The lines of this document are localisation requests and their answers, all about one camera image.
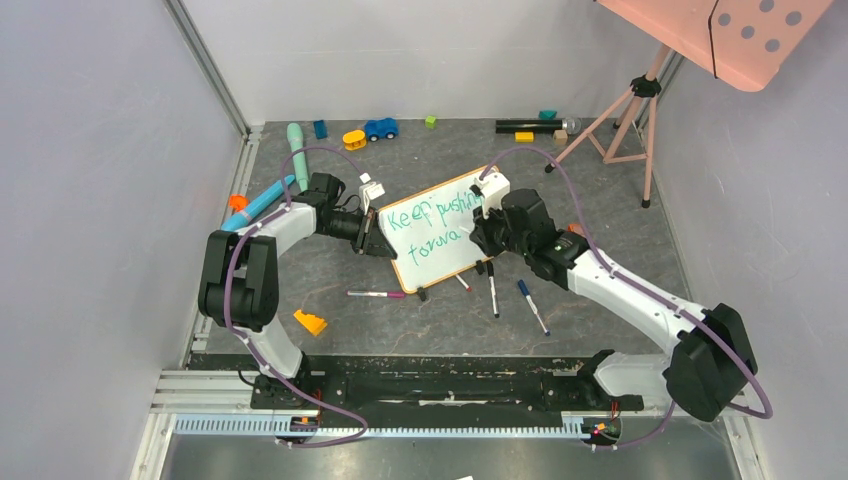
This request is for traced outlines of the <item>white board orange frame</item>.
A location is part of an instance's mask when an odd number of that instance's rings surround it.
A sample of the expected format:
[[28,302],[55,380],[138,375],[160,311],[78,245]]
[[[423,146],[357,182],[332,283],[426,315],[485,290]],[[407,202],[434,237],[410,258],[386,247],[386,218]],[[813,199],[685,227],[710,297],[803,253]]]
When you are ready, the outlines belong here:
[[450,279],[486,261],[458,227],[473,229],[473,211],[482,202],[470,187],[478,168],[381,208],[382,233],[397,252],[392,266],[407,294]]

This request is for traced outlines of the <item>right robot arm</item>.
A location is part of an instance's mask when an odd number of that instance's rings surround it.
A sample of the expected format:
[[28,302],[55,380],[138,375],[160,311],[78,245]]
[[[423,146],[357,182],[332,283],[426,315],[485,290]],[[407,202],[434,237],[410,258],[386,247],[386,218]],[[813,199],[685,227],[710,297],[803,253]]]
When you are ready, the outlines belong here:
[[469,237],[487,257],[510,252],[539,278],[588,298],[640,330],[670,356],[661,376],[671,399],[709,422],[758,371],[741,315],[724,303],[712,309],[680,300],[620,267],[588,239],[554,225],[533,189],[506,193],[498,204],[478,186],[480,206]]

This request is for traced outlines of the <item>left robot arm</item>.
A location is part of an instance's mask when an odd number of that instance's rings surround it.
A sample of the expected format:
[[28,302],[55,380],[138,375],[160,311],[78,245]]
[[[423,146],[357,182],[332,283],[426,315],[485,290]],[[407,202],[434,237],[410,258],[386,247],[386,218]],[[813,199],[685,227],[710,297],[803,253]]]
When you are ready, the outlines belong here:
[[359,255],[397,257],[370,200],[364,198],[360,208],[346,211],[339,202],[344,190],[339,178],[315,173],[306,191],[264,220],[235,232],[214,231],[207,240],[200,313],[237,337],[264,375],[279,377],[275,392],[290,407],[312,399],[314,381],[300,372],[303,353],[278,318],[279,257],[313,235],[345,240]]

